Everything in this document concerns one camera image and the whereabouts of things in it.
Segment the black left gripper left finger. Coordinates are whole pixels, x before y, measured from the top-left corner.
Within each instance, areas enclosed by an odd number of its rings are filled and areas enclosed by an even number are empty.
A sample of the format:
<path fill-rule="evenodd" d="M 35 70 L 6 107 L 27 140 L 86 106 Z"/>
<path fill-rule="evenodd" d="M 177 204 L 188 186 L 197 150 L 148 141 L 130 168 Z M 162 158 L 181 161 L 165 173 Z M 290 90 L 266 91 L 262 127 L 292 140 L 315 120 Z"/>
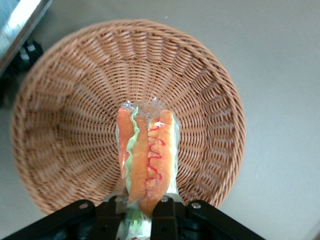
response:
<path fill-rule="evenodd" d="M 119 200 L 112 196 L 96 208 L 96 221 L 93 226 L 94 240 L 119 240 L 119 227 L 125 218 L 124 212 L 117 211 Z"/>

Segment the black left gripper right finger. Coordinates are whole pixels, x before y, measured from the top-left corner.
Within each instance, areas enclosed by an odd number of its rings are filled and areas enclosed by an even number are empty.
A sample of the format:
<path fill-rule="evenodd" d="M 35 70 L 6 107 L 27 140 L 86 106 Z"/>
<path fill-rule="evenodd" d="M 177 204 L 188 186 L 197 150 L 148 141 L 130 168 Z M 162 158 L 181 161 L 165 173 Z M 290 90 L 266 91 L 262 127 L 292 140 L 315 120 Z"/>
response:
<path fill-rule="evenodd" d="M 150 239 L 179 239 L 175 202 L 169 196 L 163 196 L 153 211 Z"/>

